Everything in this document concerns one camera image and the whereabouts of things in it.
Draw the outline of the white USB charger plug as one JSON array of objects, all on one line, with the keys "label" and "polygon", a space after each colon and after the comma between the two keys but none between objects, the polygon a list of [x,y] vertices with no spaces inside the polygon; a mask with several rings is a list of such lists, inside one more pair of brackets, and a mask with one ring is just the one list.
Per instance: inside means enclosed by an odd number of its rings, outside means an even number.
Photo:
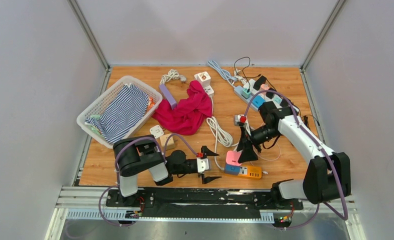
[{"label": "white USB charger plug", "polygon": [[163,128],[158,124],[151,127],[149,132],[154,136],[155,139],[158,139],[165,134]]}]

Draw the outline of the blue cube adapter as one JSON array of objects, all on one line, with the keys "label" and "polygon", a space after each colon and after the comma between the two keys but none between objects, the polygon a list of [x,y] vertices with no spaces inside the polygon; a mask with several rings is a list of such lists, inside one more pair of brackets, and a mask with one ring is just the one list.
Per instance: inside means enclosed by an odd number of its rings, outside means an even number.
[{"label": "blue cube adapter", "polygon": [[223,171],[225,174],[238,176],[240,174],[240,170],[240,166],[226,164]]}]

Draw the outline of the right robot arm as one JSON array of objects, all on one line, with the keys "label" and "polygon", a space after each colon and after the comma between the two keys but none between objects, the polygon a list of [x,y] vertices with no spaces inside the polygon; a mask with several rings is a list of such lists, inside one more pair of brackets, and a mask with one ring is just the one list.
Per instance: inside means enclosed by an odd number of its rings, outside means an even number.
[{"label": "right robot arm", "polygon": [[345,198],[351,194],[350,158],[344,152],[337,152],[312,133],[298,116],[295,107],[277,107],[273,102],[264,102],[258,112],[263,125],[251,129],[247,114],[234,117],[234,124],[240,128],[237,151],[238,162],[258,160],[262,144],[277,137],[285,137],[297,149],[307,163],[302,180],[283,180],[272,185],[270,201],[277,209],[283,209],[293,199],[310,203],[325,204],[343,220],[349,217]]}]

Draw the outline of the beige dragon cube adapter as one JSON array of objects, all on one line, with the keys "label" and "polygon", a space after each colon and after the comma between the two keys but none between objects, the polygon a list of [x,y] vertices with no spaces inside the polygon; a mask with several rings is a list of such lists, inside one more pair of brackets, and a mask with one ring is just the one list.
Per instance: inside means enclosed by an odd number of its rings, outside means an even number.
[{"label": "beige dragon cube adapter", "polygon": [[159,140],[162,150],[164,151],[171,150],[176,147],[174,137],[171,133],[162,135]]}]

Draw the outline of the pink square plug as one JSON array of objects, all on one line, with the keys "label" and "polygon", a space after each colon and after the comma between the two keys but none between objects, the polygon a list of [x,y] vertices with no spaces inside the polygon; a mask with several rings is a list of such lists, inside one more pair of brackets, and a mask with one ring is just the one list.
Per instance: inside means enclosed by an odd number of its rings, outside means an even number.
[{"label": "pink square plug", "polygon": [[226,153],[226,157],[225,157],[225,163],[227,165],[231,165],[231,166],[237,166],[240,167],[242,164],[239,162],[241,156],[241,152],[239,151],[234,151],[234,150],[229,150]]}]

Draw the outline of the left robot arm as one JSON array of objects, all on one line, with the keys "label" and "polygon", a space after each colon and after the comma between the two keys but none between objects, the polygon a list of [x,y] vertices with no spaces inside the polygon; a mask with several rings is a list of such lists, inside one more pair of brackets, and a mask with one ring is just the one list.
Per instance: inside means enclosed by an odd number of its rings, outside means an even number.
[{"label": "left robot arm", "polygon": [[138,201],[138,174],[149,171],[154,183],[163,186],[171,183],[176,175],[181,178],[190,174],[201,177],[202,184],[208,184],[220,176],[205,176],[211,169],[208,157],[218,154],[202,146],[194,152],[195,158],[187,158],[182,150],[174,150],[169,156],[162,151],[153,135],[119,140],[112,146],[115,156],[115,171],[119,200],[125,206],[134,206]]}]

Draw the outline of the purple USB power strip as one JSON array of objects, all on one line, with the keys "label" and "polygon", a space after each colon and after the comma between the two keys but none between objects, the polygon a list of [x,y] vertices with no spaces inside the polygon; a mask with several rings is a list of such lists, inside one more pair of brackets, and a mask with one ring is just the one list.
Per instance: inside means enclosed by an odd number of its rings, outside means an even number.
[{"label": "purple USB power strip", "polygon": [[171,109],[174,109],[177,106],[177,101],[174,99],[173,95],[171,94],[171,92],[168,90],[168,88],[166,87],[166,85],[164,83],[159,85],[159,90],[160,90],[162,96],[169,103]]}]

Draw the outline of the orange power strip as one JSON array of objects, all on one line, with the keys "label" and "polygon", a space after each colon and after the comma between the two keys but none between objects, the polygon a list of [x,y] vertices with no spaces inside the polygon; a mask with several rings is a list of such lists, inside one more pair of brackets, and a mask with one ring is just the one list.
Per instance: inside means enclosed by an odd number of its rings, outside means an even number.
[{"label": "orange power strip", "polygon": [[238,173],[238,177],[251,179],[251,180],[260,180],[262,176],[263,176],[262,168],[253,165],[240,166],[240,170]]}]

